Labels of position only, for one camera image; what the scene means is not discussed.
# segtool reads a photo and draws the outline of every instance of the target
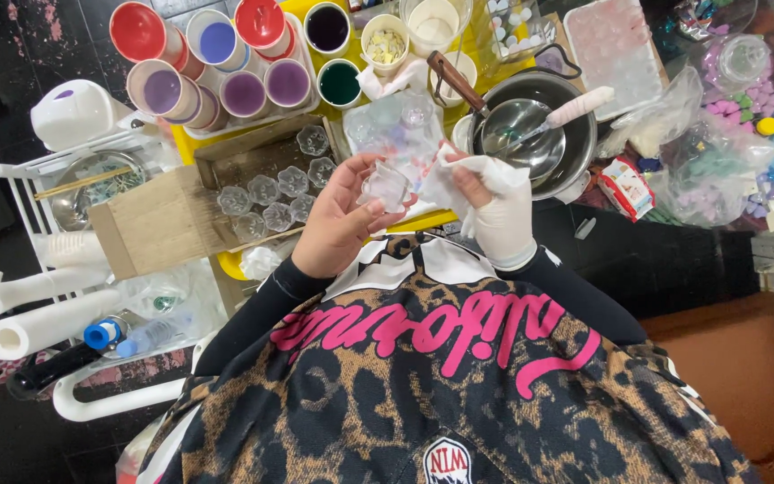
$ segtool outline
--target person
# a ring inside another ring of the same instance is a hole
[[[759,479],[635,318],[534,241],[529,181],[493,196],[452,171],[484,256],[427,233],[364,245],[403,217],[355,203],[377,158],[338,167],[205,348],[139,482]]]

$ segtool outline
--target paper towel roll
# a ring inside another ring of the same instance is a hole
[[[20,304],[42,301],[102,284],[107,277],[109,269],[86,266],[65,267],[16,281],[0,282],[0,314]]]
[[[80,335],[120,300],[117,290],[100,290],[0,320],[0,360],[17,360]]]

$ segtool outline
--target ice cube tray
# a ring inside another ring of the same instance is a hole
[[[563,27],[588,91],[611,86],[617,97],[596,109],[607,121],[659,99],[664,90],[639,0],[598,0],[570,10]]]

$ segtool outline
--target tile floor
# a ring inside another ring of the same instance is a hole
[[[55,85],[76,78],[100,83],[129,103],[130,63],[112,45],[108,19],[124,0],[0,0],[0,163],[17,164],[47,154],[33,136],[28,109]],[[202,8],[232,13],[237,0],[140,0],[184,27]],[[544,8],[571,0],[549,0]],[[598,224],[583,241],[575,226]],[[7,183],[0,180],[0,269],[7,279],[38,270]],[[725,234],[650,223],[559,203],[535,205],[534,232],[565,264],[611,294],[637,316],[664,314],[758,290],[751,267],[750,234]],[[186,368],[162,375],[181,377]],[[78,398],[109,396],[116,389],[81,389]],[[1,483],[113,482],[121,449],[165,410],[160,405],[116,417],[75,423],[51,402],[16,402],[0,386]]]

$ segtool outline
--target yellow tray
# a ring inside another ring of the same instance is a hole
[[[318,4],[320,1],[321,0],[286,0],[279,5],[283,10],[294,14],[298,19],[300,19],[301,22],[303,22],[304,17],[306,16],[306,12],[308,12],[313,5]],[[329,1],[348,11],[348,6],[346,6],[344,1]],[[471,32],[470,26],[468,26],[465,30],[464,41],[462,43],[462,52],[466,53],[475,64],[479,65],[479,55],[477,54],[477,45],[475,43],[474,37],[475,36]],[[363,51],[360,46],[360,41],[358,39],[351,39],[350,44],[351,45],[349,46],[348,52],[346,52],[343,57],[349,61],[354,62],[354,64],[357,65],[361,70],[366,68],[366,62],[360,59],[360,53]],[[450,47],[450,52],[455,51],[457,48],[458,39],[453,42],[453,45]],[[327,60],[312,49],[310,49],[310,56],[312,57],[312,64],[315,67],[316,72],[320,71]],[[487,78],[483,75],[480,75],[477,78],[477,85],[475,86],[475,89],[477,92],[486,92],[493,88],[500,81],[509,77],[509,75],[511,75],[513,72],[517,72],[518,70],[525,69],[527,67],[532,67],[533,65],[535,65],[533,58],[530,58],[522,62],[511,64],[509,69],[501,69],[497,75],[493,76],[492,78]],[[361,104],[366,103],[369,103],[369,100],[364,95],[362,96]],[[456,124],[456,121],[458,121],[462,116],[466,115],[468,113],[468,109],[468,105],[465,103],[459,104],[455,108],[444,109],[444,133],[447,137],[450,136],[452,127]],[[338,121],[342,117],[341,111],[327,103],[319,104],[318,108],[313,110],[311,114],[325,116],[331,121]],[[192,164],[194,162],[193,154],[196,149],[207,147],[224,139],[233,138],[240,135],[241,133],[246,133],[247,131],[251,131],[253,129],[255,129],[255,127],[244,128],[233,133],[221,134],[220,136],[216,136],[214,138],[194,139],[184,131],[183,127],[172,126],[172,135],[175,137],[175,141],[178,145],[178,151],[181,153],[181,159],[183,160],[184,164]],[[387,230],[387,232],[417,232],[436,225],[443,225],[449,222],[454,222],[456,220],[458,220],[458,218],[455,214],[452,213],[451,210],[437,210],[435,212],[420,215],[419,217],[414,217],[413,219],[405,220],[396,225],[393,225]],[[239,280],[246,279],[243,276],[241,269],[238,267],[238,265],[241,264],[240,252],[235,254],[228,252],[220,254],[219,260],[220,265],[223,267],[226,273],[229,274],[229,276]]]

